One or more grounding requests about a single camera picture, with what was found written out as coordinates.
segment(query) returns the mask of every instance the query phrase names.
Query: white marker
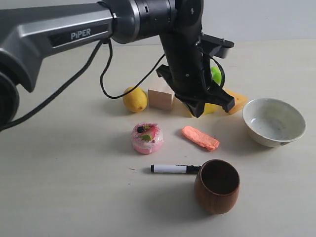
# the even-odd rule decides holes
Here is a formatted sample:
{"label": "white marker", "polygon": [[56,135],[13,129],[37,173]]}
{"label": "white marker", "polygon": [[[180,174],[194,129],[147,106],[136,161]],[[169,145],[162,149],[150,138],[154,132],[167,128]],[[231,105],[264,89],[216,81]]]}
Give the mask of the white marker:
{"label": "white marker", "polygon": [[201,166],[194,165],[154,164],[152,165],[152,173],[197,174],[200,168]]}

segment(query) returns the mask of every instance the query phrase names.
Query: bowl rim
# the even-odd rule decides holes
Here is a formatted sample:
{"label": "bowl rim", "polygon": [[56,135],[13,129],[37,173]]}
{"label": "bowl rim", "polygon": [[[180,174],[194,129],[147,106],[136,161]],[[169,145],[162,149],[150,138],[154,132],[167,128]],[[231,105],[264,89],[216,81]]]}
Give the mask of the bowl rim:
{"label": "bowl rim", "polygon": [[[289,140],[277,140],[277,139],[273,139],[273,138],[266,137],[266,136],[264,136],[264,135],[262,135],[262,134],[256,132],[255,130],[253,130],[253,129],[250,127],[250,124],[247,123],[247,121],[246,121],[246,119],[245,119],[246,109],[249,107],[249,105],[250,105],[251,103],[253,103],[253,102],[255,102],[255,101],[262,101],[262,100],[265,100],[265,101],[268,101],[268,100],[270,100],[270,101],[278,101],[278,102],[283,103],[283,104],[286,105],[286,106],[291,107],[293,110],[295,110],[295,111],[301,116],[302,122],[303,122],[303,124],[304,124],[304,129],[303,129],[302,133],[301,133],[299,136],[297,136],[296,138],[293,138],[293,139],[289,139]],[[305,135],[306,129],[307,129],[306,120],[305,120],[304,116],[302,115],[302,113],[301,113],[298,109],[296,109],[294,106],[290,105],[289,103],[287,103],[287,102],[285,102],[285,101],[282,101],[282,100],[279,100],[279,99],[275,99],[275,98],[264,97],[264,98],[258,98],[258,99],[250,100],[250,101],[243,107],[243,109],[242,109],[242,119],[243,119],[243,121],[245,122],[245,124],[247,125],[247,127],[248,127],[252,132],[254,132],[255,134],[257,134],[258,136],[263,137],[263,138],[265,138],[265,139],[267,139],[267,140],[269,140],[269,141],[280,142],[280,143],[290,143],[290,142],[297,141],[298,139],[302,138],[302,137]]]}

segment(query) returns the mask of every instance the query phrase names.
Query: white table surface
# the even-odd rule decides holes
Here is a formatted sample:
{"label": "white table surface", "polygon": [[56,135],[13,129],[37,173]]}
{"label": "white table surface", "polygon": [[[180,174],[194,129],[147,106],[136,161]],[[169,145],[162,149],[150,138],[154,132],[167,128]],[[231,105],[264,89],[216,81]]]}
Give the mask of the white table surface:
{"label": "white table surface", "polygon": [[[45,59],[34,93],[20,90],[18,117],[35,107],[86,61],[90,46]],[[161,46],[115,49],[106,75],[112,95],[134,85],[162,55]],[[237,43],[220,60],[226,88],[250,99],[274,97],[301,111],[307,133],[267,149],[246,134],[241,112],[188,118],[147,108],[130,114],[122,100],[105,98],[99,75],[105,47],[91,68],[28,122],[0,134],[1,237],[314,237],[316,40]],[[142,85],[146,89],[156,74]],[[129,134],[138,122],[157,122],[163,148],[136,153]],[[194,126],[221,142],[205,152],[179,135]],[[195,176],[151,175],[151,164],[230,162],[240,173],[236,206],[207,216],[193,194]]]}

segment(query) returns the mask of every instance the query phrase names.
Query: wooden cup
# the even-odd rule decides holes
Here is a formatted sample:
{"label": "wooden cup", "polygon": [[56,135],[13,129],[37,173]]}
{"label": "wooden cup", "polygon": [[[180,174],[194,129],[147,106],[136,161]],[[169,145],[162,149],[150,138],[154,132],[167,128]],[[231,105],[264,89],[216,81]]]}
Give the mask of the wooden cup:
{"label": "wooden cup", "polygon": [[237,201],[239,183],[239,174],[232,165],[223,160],[210,160],[196,177],[197,201],[210,214],[227,213]]}

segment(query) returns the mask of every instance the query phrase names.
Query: lemon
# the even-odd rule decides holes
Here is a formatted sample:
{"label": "lemon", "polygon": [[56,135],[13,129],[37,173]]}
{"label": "lemon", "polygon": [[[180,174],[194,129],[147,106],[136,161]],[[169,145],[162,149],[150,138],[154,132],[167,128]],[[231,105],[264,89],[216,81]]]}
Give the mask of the lemon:
{"label": "lemon", "polygon": [[[125,90],[124,93],[130,91],[133,87],[129,87]],[[124,105],[128,110],[138,113],[146,109],[148,104],[147,94],[143,91],[142,88],[138,87],[133,90],[131,93],[123,97]]]}

